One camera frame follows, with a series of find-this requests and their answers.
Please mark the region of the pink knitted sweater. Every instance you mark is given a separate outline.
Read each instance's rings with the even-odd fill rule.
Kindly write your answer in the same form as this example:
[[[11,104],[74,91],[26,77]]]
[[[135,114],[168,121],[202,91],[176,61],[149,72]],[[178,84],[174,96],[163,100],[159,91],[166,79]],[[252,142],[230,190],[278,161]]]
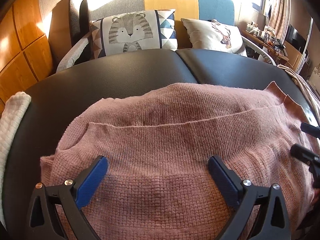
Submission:
[[[218,155],[254,185],[280,185],[291,229],[314,197],[293,144],[319,152],[303,133],[300,105],[276,83],[264,90],[175,83],[143,96],[101,99],[42,157],[47,186],[75,178],[99,155],[108,172],[83,210],[101,239],[214,239],[232,215],[208,172]]]

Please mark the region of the beige window curtain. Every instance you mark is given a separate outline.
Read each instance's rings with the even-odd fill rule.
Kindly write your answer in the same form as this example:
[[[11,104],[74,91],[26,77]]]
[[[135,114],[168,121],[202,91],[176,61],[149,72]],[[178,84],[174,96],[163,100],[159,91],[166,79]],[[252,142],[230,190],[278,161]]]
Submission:
[[[264,14],[267,25],[278,39],[286,35],[291,17],[291,0],[265,0]]]

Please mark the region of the beige knitted garment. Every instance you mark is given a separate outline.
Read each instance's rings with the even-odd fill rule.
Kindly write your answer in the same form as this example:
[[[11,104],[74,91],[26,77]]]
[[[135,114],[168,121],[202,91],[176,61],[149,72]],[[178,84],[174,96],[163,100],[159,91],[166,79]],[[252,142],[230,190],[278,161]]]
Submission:
[[[307,82],[291,68],[282,64],[277,65],[277,67],[284,70],[291,78],[293,78],[294,83],[299,87],[300,91],[304,95],[304,98],[307,100],[308,104],[313,110],[314,116],[319,124],[319,99],[313,93]]]

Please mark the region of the white knitted cloth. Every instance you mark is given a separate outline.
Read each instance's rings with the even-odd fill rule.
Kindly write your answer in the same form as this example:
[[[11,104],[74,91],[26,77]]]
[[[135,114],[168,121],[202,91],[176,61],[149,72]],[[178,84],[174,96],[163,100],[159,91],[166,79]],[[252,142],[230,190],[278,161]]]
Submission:
[[[18,127],[31,102],[31,96],[25,92],[17,92],[5,103],[0,124],[0,159],[1,159],[1,225],[6,228],[4,205],[2,200],[5,166],[8,154]]]

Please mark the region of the tiger print pillow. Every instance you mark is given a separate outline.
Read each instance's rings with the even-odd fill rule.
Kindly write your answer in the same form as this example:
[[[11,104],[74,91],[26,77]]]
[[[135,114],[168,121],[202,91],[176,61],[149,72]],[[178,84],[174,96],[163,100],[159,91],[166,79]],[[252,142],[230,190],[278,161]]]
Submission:
[[[178,49],[175,9],[143,10],[90,23],[95,59],[146,49]]]

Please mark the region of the wooden cabinet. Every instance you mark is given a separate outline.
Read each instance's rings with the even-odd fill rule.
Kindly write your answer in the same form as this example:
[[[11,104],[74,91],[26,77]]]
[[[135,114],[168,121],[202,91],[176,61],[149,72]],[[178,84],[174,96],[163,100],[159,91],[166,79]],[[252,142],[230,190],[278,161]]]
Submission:
[[[55,71],[40,0],[14,0],[1,18],[1,111],[16,92]]]

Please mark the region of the deer print pillow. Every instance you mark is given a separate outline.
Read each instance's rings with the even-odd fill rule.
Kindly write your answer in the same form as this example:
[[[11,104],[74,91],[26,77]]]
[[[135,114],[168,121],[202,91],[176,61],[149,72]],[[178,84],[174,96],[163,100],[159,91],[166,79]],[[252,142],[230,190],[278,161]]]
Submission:
[[[194,49],[207,49],[246,57],[246,49],[240,30],[217,20],[203,21],[182,18],[189,40]]]

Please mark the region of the cardboard box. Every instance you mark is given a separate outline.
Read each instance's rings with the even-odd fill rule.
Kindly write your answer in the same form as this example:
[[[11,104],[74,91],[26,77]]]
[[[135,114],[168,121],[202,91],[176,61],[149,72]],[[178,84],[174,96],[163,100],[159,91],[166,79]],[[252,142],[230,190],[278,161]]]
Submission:
[[[292,70],[297,71],[302,58],[301,52],[287,41],[284,41],[284,46],[287,52],[287,58],[289,59],[285,65],[290,67]]]

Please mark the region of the multicolour sofa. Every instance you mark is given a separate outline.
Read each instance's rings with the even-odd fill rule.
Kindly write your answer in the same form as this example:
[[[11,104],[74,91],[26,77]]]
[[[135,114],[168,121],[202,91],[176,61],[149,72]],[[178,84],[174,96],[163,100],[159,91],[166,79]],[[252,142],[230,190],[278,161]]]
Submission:
[[[108,16],[143,10],[175,9],[175,31],[178,49],[192,48],[186,28],[181,19],[203,21],[217,20],[236,26],[234,23],[234,3],[232,0],[69,0],[69,20],[72,48],[57,67],[61,72],[79,62],[95,59],[91,50],[92,35],[90,23]],[[270,64],[274,59],[242,36],[246,48],[252,48]]]

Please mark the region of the wooden side table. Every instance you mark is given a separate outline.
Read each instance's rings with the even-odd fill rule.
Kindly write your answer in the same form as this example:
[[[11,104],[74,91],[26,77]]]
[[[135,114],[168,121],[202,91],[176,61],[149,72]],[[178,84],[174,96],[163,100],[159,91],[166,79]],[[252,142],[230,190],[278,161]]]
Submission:
[[[259,38],[255,37],[254,35],[248,33],[245,30],[240,30],[242,36],[253,42],[255,45],[259,46],[260,48],[265,48],[267,50],[268,55],[274,59],[277,64],[285,64],[289,61],[289,58],[277,52],[272,46],[270,46],[267,42],[261,41]]]

